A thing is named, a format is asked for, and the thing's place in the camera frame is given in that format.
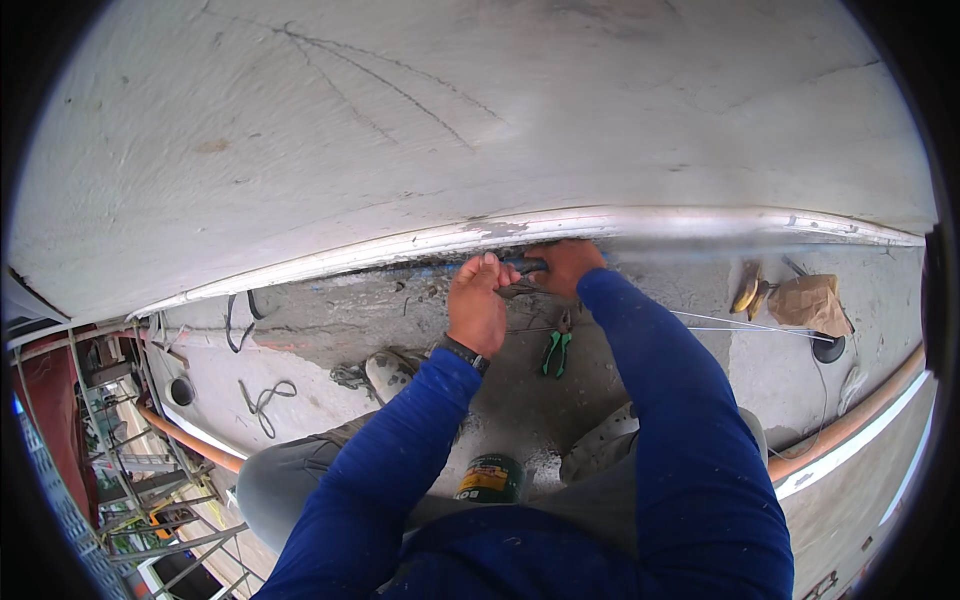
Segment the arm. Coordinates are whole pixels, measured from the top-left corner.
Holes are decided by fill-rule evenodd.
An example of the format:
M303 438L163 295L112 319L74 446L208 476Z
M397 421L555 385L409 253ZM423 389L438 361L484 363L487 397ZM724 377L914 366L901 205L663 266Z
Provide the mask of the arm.
M448 335L486 357L503 344L503 300L519 279L499 261L472 258L456 275ZM307 498L259 597L368 597L396 571L403 526L446 464L480 374L438 348L411 383L347 442Z
M677 597L789 597L783 512L720 365L668 310L606 270L599 252L572 274L562 253L536 254L559 280L549 277L548 289L560 283L569 294L572 282L604 328L634 403L636 538L647 585Z

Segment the dirty sneaker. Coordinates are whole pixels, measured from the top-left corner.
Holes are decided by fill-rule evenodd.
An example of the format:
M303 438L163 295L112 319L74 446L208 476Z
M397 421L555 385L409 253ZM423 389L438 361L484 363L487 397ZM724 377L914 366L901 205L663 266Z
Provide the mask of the dirty sneaker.
M394 399L414 378L414 369L407 361L388 350L370 355L366 365L367 378L384 403Z
M639 427L633 404L621 406L570 448L561 462L561 481L570 485L615 465L630 453Z

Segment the pliers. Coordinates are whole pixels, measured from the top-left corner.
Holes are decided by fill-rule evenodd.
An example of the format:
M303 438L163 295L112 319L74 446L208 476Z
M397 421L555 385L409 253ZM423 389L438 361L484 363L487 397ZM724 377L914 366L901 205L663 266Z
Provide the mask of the pliers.
M557 379L560 379L560 376L564 374L566 368L566 345L573 339L572 330L573 323L570 319L570 310L566 308L560 316L560 320L557 322L557 329L550 333L550 341L543 351L540 370L543 371L544 375L550 374L550 361L555 353L560 355L560 366L557 368L555 376Z

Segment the gray pants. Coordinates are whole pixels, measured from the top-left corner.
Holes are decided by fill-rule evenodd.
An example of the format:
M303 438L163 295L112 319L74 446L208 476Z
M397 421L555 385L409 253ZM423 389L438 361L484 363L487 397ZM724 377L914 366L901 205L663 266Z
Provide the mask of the gray pants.
M237 481L240 512L253 532L277 554L300 518L307 496L333 464L340 449L373 413L336 429L271 446L244 463ZM744 420L758 441L763 430L753 414ZM636 432L611 440L612 465L570 486L529 502L527 506L566 519L636 558ZM766 456L766 444L760 448ZM407 531L460 511L490 506L426 495L407 520Z

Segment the banana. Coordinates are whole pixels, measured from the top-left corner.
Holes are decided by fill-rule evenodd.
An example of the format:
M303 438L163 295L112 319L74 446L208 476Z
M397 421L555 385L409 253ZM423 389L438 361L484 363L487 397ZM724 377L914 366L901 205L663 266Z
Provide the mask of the banana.
M733 306L730 307L730 314L743 312L753 301L756 295L756 288L760 283L760 263L757 260L743 261L743 279L740 282L740 290L736 293L733 300Z
M760 306L763 305L763 300L767 297L767 292L769 291L770 282L766 279L757 285L754 299L750 300L750 304L747 306L747 321L752 321L756 318L756 313L760 312Z

